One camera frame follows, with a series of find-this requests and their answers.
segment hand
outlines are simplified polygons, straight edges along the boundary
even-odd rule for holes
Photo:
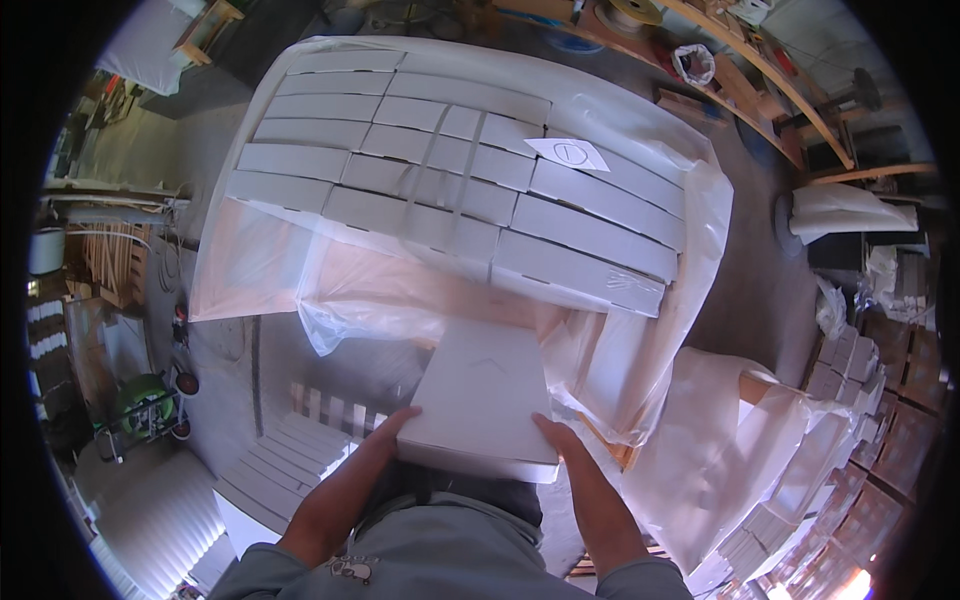
[[[556,448],[561,458],[565,454],[584,447],[584,443],[580,441],[577,434],[565,424],[552,421],[540,413],[534,413],[530,417],[537,424],[543,437]]]
[[[361,447],[364,445],[377,447],[385,450],[391,457],[396,456],[396,434],[399,433],[403,423],[419,415],[421,412],[423,412],[423,408],[420,406],[401,408],[390,415],[387,420],[380,423],[380,426],[374,429],[373,433],[367,436],[367,439],[360,444]]]

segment paper label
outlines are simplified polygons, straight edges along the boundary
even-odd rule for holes
[[[523,140],[547,160],[571,169],[593,169],[610,172],[610,167],[593,144],[585,139],[569,137],[531,137]]]

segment concrete floor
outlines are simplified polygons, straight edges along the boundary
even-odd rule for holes
[[[610,50],[590,57],[561,53],[541,40],[540,30],[519,23],[507,23],[499,40],[484,45],[580,68],[648,99],[662,84],[678,87],[656,69]],[[213,185],[245,110],[246,105],[237,105],[172,121],[134,107],[127,119],[102,130],[84,149],[80,177],[148,187],[189,186],[193,202],[177,229],[198,239]],[[686,344],[751,358],[785,383],[798,385],[817,335],[816,283],[805,255],[785,257],[772,234],[773,201],[790,189],[788,166],[779,158],[774,169],[761,166],[733,126],[710,139],[733,184],[733,213],[719,273]],[[166,268],[175,271],[174,249],[158,239],[153,244],[159,252],[169,250]],[[175,356],[169,343],[173,307],[189,293],[195,260],[193,252],[181,252],[180,285],[170,294],[159,285],[161,257],[151,260],[146,318],[155,367],[167,369],[176,359],[190,364],[201,380],[201,393],[187,407],[193,424],[188,443],[215,475],[245,452],[259,431],[291,410],[292,382],[374,412],[392,412],[409,399],[428,359],[422,350],[406,342],[347,340],[322,358],[310,347],[295,313],[192,324],[190,356]],[[253,368],[254,354],[259,370]],[[576,419],[571,422],[579,426]],[[589,432],[580,433],[618,486],[615,463]],[[542,552],[550,572],[563,574],[583,553],[565,472],[558,484],[541,487],[540,496],[545,513]]]

